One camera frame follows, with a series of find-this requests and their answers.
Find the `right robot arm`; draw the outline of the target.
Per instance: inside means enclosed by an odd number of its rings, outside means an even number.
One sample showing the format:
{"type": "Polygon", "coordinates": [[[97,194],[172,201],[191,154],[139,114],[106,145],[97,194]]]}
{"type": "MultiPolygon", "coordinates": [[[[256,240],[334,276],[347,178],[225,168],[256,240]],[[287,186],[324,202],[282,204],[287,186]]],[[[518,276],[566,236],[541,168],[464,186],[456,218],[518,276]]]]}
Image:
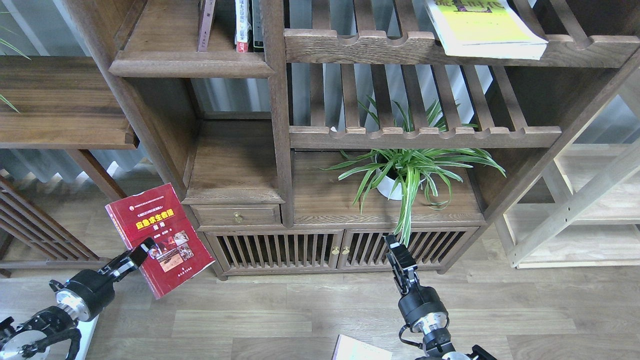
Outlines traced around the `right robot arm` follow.
{"type": "Polygon", "coordinates": [[[423,360],[493,360],[495,357],[477,344],[469,354],[455,350],[447,328],[450,318],[438,293],[433,287],[420,285],[418,265],[395,235],[386,235],[384,241],[401,295],[398,309],[406,322],[398,332],[398,339],[423,351],[423,360]]]}

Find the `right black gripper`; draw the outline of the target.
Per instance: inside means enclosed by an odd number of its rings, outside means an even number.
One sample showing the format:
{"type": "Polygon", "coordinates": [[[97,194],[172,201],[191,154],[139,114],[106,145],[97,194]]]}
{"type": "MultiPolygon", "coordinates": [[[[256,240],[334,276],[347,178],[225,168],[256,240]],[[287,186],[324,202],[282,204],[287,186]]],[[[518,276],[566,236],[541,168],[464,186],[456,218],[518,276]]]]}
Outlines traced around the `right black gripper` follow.
{"type": "Polygon", "coordinates": [[[448,312],[436,290],[420,284],[418,265],[407,247],[393,234],[386,235],[384,241],[388,248],[386,257],[401,294],[398,308],[410,331],[430,333],[446,328],[450,321],[448,312]]]}

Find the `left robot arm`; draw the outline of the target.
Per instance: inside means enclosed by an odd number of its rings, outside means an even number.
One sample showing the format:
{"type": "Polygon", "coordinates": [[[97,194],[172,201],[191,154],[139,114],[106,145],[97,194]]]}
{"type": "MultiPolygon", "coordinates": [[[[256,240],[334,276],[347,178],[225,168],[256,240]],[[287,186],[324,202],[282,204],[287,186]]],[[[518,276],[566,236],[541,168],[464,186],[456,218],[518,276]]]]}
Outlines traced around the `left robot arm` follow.
{"type": "Polygon", "coordinates": [[[155,244],[148,237],[100,269],[83,269],[64,284],[52,279],[49,285],[55,292],[55,306],[42,309],[17,327],[12,326],[11,316],[1,322],[1,358],[44,360],[50,346],[70,340],[66,358],[74,360],[82,339],[79,322],[93,321],[114,300],[114,283],[138,269],[155,244]]]}

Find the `white robot base bar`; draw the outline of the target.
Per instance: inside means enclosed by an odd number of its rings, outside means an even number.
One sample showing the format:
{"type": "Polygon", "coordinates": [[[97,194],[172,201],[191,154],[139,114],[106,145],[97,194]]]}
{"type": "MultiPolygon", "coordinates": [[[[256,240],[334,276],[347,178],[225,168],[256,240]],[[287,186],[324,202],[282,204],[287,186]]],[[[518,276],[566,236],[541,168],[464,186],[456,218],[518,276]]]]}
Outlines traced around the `white robot base bar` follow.
{"type": "Polygon", "coordinates": [[[77,328],[81,333],[81,338],[78,353],[75,356],[76,360],[84,360],[86,358],[98,321],[99,316],[94,317],[91,321],[78,322],[77,328]]]}

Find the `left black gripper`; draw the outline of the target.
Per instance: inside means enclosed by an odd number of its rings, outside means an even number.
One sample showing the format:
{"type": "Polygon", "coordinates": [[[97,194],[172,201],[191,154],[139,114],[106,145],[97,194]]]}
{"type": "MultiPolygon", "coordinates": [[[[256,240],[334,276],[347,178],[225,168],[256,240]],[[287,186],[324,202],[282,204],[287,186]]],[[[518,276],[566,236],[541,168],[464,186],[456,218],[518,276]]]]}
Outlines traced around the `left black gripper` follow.
{"type": "Polygon", "coordinates": [[[114,300],[114,283],[138,269],[155,245],[155,241],[147,237],[98,270],[83,269],[64,284],[50,280],[57,307],[65,310],[73,321],[92,321],[114,300]]]}

